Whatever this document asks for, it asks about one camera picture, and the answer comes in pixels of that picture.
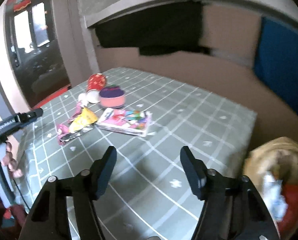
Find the left hand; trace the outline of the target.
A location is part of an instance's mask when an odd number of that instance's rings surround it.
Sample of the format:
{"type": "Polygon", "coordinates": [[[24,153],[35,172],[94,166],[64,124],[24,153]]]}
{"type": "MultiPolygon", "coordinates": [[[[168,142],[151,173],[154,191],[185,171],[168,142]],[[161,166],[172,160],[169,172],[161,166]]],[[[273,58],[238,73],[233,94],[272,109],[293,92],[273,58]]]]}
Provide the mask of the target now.
{"type": "Polygon", "coordinates": [[[23,176],[23,172],[20,168],[18,168],[18,164],[15,159],[18,152],[19,142],[13,135],[7,138],[8,140],[6,142],[6,153],[5,156],[0,160],[1,165],[6,166],[9,169],[11,178],[20,178],[23,176]]]}

